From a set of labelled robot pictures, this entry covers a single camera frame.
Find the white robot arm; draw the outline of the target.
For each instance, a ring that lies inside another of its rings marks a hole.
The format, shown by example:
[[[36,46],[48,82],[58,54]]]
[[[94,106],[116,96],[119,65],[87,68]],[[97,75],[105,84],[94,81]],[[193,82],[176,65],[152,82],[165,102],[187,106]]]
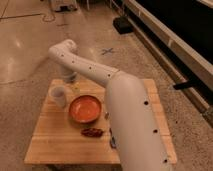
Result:
[[[67,39],[49,57],[105,88],[105,105],[123,171],[173,171],[144,83],[136,76],[75,53]]]

